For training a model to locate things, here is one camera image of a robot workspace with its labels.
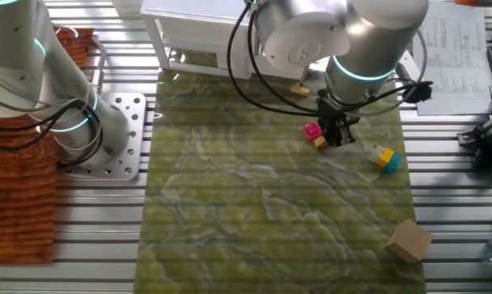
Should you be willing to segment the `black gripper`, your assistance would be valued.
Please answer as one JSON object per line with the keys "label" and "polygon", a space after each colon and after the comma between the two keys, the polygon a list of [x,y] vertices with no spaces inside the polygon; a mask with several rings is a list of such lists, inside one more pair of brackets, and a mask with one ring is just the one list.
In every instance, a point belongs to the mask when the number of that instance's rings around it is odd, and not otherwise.
{"label": "black gripper", "polygon": [[353,143],[355,138],[349,128],[360,119],[333,108],[330,104],[331,96],[326,89],[318,90],[317,94],[317,110],[320,113],[318,123],[323,131],[328,131],[328,139],[334,142],[336,148]]}

